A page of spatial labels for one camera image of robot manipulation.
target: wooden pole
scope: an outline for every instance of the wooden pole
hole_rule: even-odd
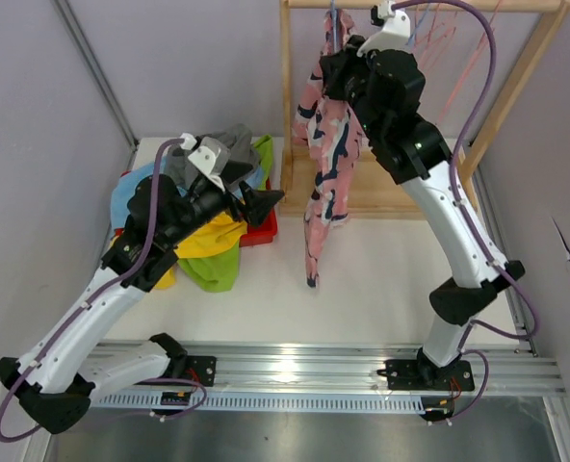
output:
[[[497,0],[466,0],[483,12],[494,12]],[[381,3],[381,0],[336,0],[337,8],[368,9]],[[562,0],[504,0],[499,8],[503,13],[552,13],[559,10]],[[432,4],[435,10],[438,4]],[[330,8],[330,0],[289,0],[289,8]],[[458,10],[450,5],[442,5],[442,11]]]
[[[281,185],[283,191],[292,186],[294,159],[292,154],[292,45],[290,37],[289,0],[280,0],[281,80],[283,86],[283,163]]]
[[[553,41],[563,19],[570,11],[570,0],[561,0],[560,8],[554,13],[544,13],[533,30],[529,42],[525,46],[518,61],[512,68],[505,84],[497,97],[488,117],[479,129],[471,146],[469,155],[458,169],[460,180],[465,183],[474,174],[488,146],[499,133],[509,111],[516,99],[531,78],[546,49]]]

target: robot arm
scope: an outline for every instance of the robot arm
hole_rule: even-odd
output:
[[[114,323],[176,263],[174,249],[180,242],[222,212],[259,226],[283,196],[281,191],[254,191],[241,182],[243,203],[223,177],[233,173],[240,178],[250,166],[228,162],[225,146],[208,137],[198,141],[183,135],[169,144],[178,143],[201,173],[187,195],[180,196],[173,180],[162,174],[154,200],[152,177],[144,178],[128,203],[130,216],[122,234],[72,308],[30,351],[18,359],[0,360],[0,380],[16,389],[24,410],[53,434],[76,424],[92,401],[148,378],[183,376],[186,351],[167,334],[109,358],[86,359]],[[153,207],[156,224],[142,261]]]
[[[493,245],[466,196],[454,194],[454,184],[459,192],[462,186],[457,175],[451,181],[453,154],[437,127],[417,113],[426,79],[413,55],[400,51],[409,38],[409,20],[393,5],[373,8],[379,32],[367,40],[351,37],[343,50],[320,63],[325,94],[350,104],[378,163],[415,200],[450,263],[452,278],[430,294],[436,316],[416,364],[420,383],[414,386],[433,389],[459,362],[470,321],[509,286],[498,268],[513,279],[525,270]],[[472,228],[487,243],[492,259]],[[410,390],[411,380],[396,385]]]

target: green cloth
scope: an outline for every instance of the green cloth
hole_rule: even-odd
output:
[[[257,152],[259,153],[259,165],[264,170],[264,178],[258,188],[259,191],[263,191],[266,188],[266,181],[268,180],[270,170],[272,169],[272,163],[274,162],[272,137],[270,135],[263,136],[253,143],[253,147],[257,149]]]
[[[178,265],[206,292],[227,292],[238,277],[240,248],[234,245],[223,253],[206,258],[185,258]]]
[[[262,191],[274,162],[272,137],[266,135],[253,143],[259,153],[259,165],[264,177],[259,186]],[[205,258],[182,258],[178,266],[206,292],[227,292],[234,287],[240,265],[240,247],[236,244],[223,253]]]

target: pink garment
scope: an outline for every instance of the pink garment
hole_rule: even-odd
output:
[[[339,11],[341,47],[355,35],[351,16]],[[325,45],[322,55],[332,53],[332,21],[327,13],[324,20]],[[318,261],[328,231],[345,224],[347,201],[353,169],[360,157],[360,141],[364,136],[350,105],[333,101],[323,95],[324,80],[319,63],[309,77],[294,119],[294,143],[307,144],[311,159],[317,162],[315,190],[304,214],[306,240],[306,283],[317,287]]]

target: blue cloth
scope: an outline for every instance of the blue cloth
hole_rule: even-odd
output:
[[[166,166],[166,156],[161,159],[161,165],[159,171],[163,173]],[[115,229],[124,228],[124,223],[129,216],[129,209],[127,209],[127,203],[133,197],[135,193],[135,188],[138,184],[146,177],[152,174],[154,169],[154,162],[146,164],[136,170],[130,171],[118,180],[117,186],[112,191],[112,197],[110,199],[110,220],[112,222],[112,232]],[[253,189],[259,188],[264,179],[264,170],[258,167],[253,173],[245,180],[246,183]],[[178,188],[182,196],[186,195],[187,192],[182,188]],[[240,190],[234,192],[236,197],[241,198],[242,193]]]

